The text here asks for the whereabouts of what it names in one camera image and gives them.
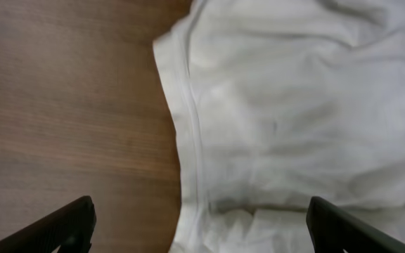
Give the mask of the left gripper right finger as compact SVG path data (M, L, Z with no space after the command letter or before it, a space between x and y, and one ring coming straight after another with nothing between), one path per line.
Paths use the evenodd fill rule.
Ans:
M405 253L405 207L343 209L313 197L306 224L315 252Z

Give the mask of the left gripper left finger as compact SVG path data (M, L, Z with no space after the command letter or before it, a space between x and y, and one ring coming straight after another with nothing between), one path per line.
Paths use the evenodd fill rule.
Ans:
M88 253L95 226L95 207L85 195L0 240L0 253Z

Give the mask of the white t-shirt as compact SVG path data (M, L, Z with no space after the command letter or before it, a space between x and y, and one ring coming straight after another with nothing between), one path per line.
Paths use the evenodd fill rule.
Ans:
M172 252L311 252L313 196L405 243L405 0L194 1L153 53Z

